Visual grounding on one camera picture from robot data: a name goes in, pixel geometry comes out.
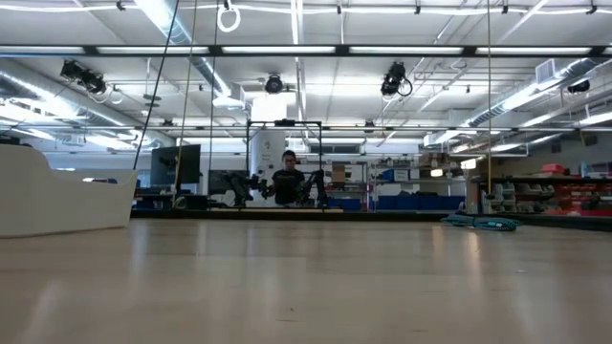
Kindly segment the black aluminium table frame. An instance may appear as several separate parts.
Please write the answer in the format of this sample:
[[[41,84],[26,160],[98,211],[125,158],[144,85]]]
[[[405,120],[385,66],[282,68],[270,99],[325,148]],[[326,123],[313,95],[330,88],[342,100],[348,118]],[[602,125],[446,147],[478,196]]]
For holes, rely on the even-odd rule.
[[[440,222],[445,213],[417,212],[340,212],[337,209],[221,208],[217,210],[141,210],[131,211],[131,219],[189,219],[236,221],[315,221],[315,222]],[[612,217],[508,214],[526,226],[544,226],[612,233]]]

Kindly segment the black overhead light bar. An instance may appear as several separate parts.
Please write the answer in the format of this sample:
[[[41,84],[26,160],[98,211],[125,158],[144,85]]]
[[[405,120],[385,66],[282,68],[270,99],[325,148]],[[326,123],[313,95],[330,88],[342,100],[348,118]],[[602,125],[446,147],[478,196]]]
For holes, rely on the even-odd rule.
[[[395,56],[441,58],[612,58],[607,46],[434,45],[0,45],[0,57],[189,57],[189,56]]]

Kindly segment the shelf with red bins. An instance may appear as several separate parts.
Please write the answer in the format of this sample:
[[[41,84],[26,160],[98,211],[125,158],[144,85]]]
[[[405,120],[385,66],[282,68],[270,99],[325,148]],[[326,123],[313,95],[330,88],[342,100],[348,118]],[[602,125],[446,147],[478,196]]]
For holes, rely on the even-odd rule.
[[[573,174],[560,164],[545,164],[526,175],[475,176],[477,211],[612,218],[612,168],[583,164]]]

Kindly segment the white plastic bin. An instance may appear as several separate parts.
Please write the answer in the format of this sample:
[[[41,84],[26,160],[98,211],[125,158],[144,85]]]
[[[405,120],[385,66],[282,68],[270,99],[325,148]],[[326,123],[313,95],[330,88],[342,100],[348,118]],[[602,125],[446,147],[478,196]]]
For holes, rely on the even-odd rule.
[[[0,144],[0,238],[125,227],[135,170],[62,171],[38,150]]]

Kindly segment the black standing monitor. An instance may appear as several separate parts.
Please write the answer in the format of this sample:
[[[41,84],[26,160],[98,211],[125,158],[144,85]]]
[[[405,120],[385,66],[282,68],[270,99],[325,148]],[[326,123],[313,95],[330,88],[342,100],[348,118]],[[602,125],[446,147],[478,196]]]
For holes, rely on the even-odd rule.
[[[185,145],[154,149],[151,152],[150,183],[171,185],[176,182],[198,183],[200,181],[201,146]]]

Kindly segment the small black monitor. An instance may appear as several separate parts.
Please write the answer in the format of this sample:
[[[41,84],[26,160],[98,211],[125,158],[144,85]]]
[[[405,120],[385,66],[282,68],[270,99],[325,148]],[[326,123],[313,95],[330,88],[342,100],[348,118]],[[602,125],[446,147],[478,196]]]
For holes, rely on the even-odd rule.
[[[230,177],[247,177],[249,173],[245,170],[209,170],[208,171],[208,195],[224,195],[232,190]]]

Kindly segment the person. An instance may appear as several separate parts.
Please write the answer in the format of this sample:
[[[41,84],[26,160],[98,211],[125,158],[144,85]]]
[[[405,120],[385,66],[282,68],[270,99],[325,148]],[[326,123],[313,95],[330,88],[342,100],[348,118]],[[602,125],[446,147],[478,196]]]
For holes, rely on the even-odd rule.
[[[295,167],[294,151],[286,150],[281,160],[282,168],[275,171],[272,176],[274,203],[279,207],[292,207],[296,205],[299,197],[298,189],[305,182],[305,176]]]

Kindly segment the white cylindrical tank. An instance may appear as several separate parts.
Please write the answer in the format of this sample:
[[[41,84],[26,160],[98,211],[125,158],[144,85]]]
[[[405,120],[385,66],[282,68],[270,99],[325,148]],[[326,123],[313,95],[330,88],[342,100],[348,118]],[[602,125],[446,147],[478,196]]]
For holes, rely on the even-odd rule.
[[[257,130],[250,137],[249,171],[259,181],[273,185],[273,174],[282,168],[281,156],[286,148],[285,133],[279,130]]]

